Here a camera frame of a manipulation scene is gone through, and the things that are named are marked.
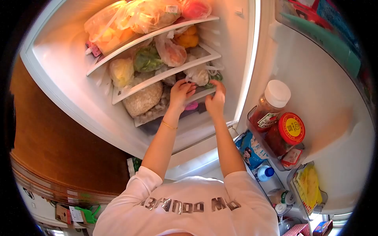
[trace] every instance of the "red jar lid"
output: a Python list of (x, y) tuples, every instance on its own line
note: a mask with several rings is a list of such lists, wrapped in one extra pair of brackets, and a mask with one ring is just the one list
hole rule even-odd
[(305, 126), (302, 120), (294, 113), (284, 113), (278, 121), (278, 130), (281, 137), (290, 145), (301, 143), (305, 137)]

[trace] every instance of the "woman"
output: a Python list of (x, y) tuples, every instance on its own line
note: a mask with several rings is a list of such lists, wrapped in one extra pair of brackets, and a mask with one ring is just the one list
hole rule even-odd
[(195, 92), (193, 84), (180, 80), (139, 171), (100, 215), (94, 236), (279, 235), (275, 211), (247, 173), (223, 118), (226, 89), (219, 81), (210, 82), (217, 88), (205, 104), (214, 122), (224, 183), (197, 176), (162, 184), (178, 118)]

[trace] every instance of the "hand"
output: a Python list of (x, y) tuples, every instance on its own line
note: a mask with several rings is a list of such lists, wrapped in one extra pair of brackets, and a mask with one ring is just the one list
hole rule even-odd
[(225, 105), (225, 86), (217, 80), (210, 80), (210, 83), (217, 87), (214, 97), (211, 95), (206, 96), (205, 105), (208, 113), (210, 114), (213, 122), (217, 119), (223, 119), (223, 107)]
[(179, 80), (170, 90), (169, 109), (181, 114), (185, 109), (185, 101), (195, 93), (194, 83), (187, 83), (185, 79)]

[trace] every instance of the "white t-shirt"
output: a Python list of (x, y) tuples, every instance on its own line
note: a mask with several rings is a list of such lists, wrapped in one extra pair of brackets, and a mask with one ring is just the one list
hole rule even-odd
[(277, 215), (246, 171), (222, 181), (187, 177), (162, 184), (146, 167), (98, 218), (93, 235), (279, 235)]

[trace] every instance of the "chili sauce jar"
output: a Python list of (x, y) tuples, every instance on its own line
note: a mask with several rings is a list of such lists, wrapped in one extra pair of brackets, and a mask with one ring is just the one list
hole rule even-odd
[(265, 141), (273, 153), (279, 157), (301, 143), (305, 137), (305, 126), (294, 113), (284, 113), (265, 136)]
[(265, 133), (277, 121), (291, 96), (290, 89), (279, 80), (271, 80), (259, 98), (259, 104), (250, 117), (251, 125), (259, 132)]

